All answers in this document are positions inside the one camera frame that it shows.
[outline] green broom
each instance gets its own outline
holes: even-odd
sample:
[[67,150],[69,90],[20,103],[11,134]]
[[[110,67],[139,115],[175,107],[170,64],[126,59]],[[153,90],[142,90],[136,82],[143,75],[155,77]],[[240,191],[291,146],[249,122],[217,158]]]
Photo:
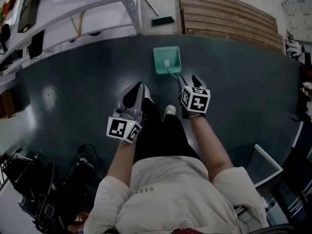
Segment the green broom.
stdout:
[[149,6],[155,11],[157,17],[152,18],[152,26],[163,25],[175,22],[175,20],[171,16],[160,16],[157,10],[152,6],[152,4],[148,1]]

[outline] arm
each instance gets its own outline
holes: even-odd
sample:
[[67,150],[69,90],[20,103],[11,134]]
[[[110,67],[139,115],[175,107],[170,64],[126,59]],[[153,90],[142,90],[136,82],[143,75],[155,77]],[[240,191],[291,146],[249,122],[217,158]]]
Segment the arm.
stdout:
[[85,223],[85,221],[81,221],[81,222],[76,221],[75,223],[70,224],[67,227],[67,231],[72,233],[72,234],[76,234],[77,231],[79,231],[79,229],[84,226],[84,223]]
[[132,164],[136,143],[118,145],[107,176],[97,189],[94,207],[84,225],[86,234],[102,234],[116,225],[117,216],[129,199]]
[[136,151],[136,141],[132,144],[121,142],[107,176],[114,177],[130,187],[133,159]]
[[223,170],[232,168],[233,164],[206,119],[198,115],[190,118],[190,121],[208,170],[209,180],[212,182],[215,176]]

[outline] black cable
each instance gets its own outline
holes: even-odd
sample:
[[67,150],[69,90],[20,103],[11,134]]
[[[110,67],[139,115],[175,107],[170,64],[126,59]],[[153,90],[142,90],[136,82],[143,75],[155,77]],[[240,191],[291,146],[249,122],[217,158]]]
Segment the black cable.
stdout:
[[68,175],[69,169],[70,169],[70,168],[72,167],[72,165],[74,164],[74,161],[75,161],[75,159],[76,159],[76,157],[77,157],[77,155],[78,155],[78,151],[79,151],[79,149],[77,150],[76,155],[75,155],[75,157],[73,158],[72,163],[71,163],[71,164],[70,164],[70,166],[68,167],[67,172],[66,172],[66,175],[65,175],[65,177],[64,177],[64,179],[63,179],[63,181],[66,181],[66,178],[67,178],[67,175]]
[[289,40],[293,40],[293,35],[291,33],[289,33],[289,31],[287,30],[287,38]]
[[89,144],[89,143],[86,143],[86,144],[85,144],[85,146],[86,146],[86,145],[89,145],[89,146],[91,146],[91,147],[92,147],[93,152],[94,152],[94,154],[95,154],[95,155],[96,155],[96,157],[97,157],[97,162],[98,162],[98,164],[99,164],[99,165],[100,165],[100,167],[103,169],[103,171],[107,173],[106,169],[105,169],[105,168],[102,166],[102,164],[101,164],[101,161],[100,161],[100,159],[99,159],[99,157],[98,157],[98,154],[96,153],[96,149],[94,148],[94,146],[93,146],[93,145],[91,145],[91,144]]

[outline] wire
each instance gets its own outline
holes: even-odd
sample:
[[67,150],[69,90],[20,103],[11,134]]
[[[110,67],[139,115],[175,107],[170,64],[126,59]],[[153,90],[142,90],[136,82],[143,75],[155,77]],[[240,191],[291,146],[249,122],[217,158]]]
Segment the wire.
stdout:
[[89,143],[86,143],[85,145],[89,145],[89,146],[91,146],[91,147],[92,147],[93,152],[94,152],[94,154],[95,154],[95,155],[96,155],[96,157],[97,157],[98,164],[100,165],[100,167],[102,168],[102,170],[103,170],[104,172],[106,172],[106,173],[107,173],[106,169],[105,169],[105,168],[102,166],[102,164],[101,164],[101,161],[100,161],[100,159],[99,159],[99,157],[98,157],[98,154],[96,153],[96,149],[94,148],[94,146],[93,146],[93,145],[91,145],[91,144],[89,144]]
[[107,170],[102,166],[102,164],[101,164],[101,162],[100,162],[100,159],[99,159],[99,157],[98,157],[98,154],[96,153],[96,149],[94,148],[94,146],[93,146],[92,144],[90,144],[90,143],[86,143],[86,144],[84,144],[84,145],[81,145],[81,146],[78,148],[78,150],[77,150],[77,152],[76,152],[76,155],[75,155],[75,157],[74,157],[73,160],[72,160],[72,163],[70,164],[70,166],[68,167],[68,169],[67,169],[67,171],[66,171],[66,175],[65,175],[63,181],[66,181],[66,178],[67,178],[69,169],[73,166],[74,161],[75,161],[77,155],[78,155],[78,154],[81,154],[82,152],[84,152],[86,146],[91,146],[91,147],[92,147],[93,152],[94,152],[94,154],[95,154],[96,157],[97,157],[97,162],[98,162],[98,164],[100,165],[100,167],[102,168],[102,170],[103,170],[105,173],[107,173]]
[[64,179],[63,179],[63,181],[66,181],[66,178],[67,178],[67,175],[68,175],[69,169],[73,166],[74,161],[75,161],[75,159],[76,159],[76,157],[77,157],[77,155],[78,155],[78,151],[76,152],[76,155],[75,155],[75,157],[73,158],[72,163],[71,163],[71,164],[70,164],[70,166],[68,167],[67,172],[66,172],[66,175],[65,175],[65,177],[64,177]]
[[72,24],[73,24],[73,26],[74,26],[74,29],[75,29],[75,31],[76,31],[76,33],[77,33],[77,38],[79,38],[79,37],[81,36],[82,18],[83,18],[83,14],[84,14],[84,13],[85,13],[85,11],[82,11],[82,12],[80,13],[78,29],[77,29],[77,27],[76,27],[76,25],[75,25],[74,19],[73,19],[72,17],[70,17],[70,20],[72,21]]
[[287,38],[289,40],[293,40],[293,35],[291,33],[289,33],[289,31],[287,30]]

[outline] leg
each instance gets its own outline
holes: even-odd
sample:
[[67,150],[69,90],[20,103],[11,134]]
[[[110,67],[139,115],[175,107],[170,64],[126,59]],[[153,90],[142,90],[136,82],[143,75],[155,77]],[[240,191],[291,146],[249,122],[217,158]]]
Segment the leg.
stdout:
[[144,158],[157,156],[159,150],[157,136],[161,124],[160,112],[149,98],[145,98],[142,110],[147,119],[137,136],[134,163]]
[[164,156],[188,156],[200,160],[197,153],[189,145],[181,121],[171,114],[167,114],[162,122],[161,131],[163,133]]

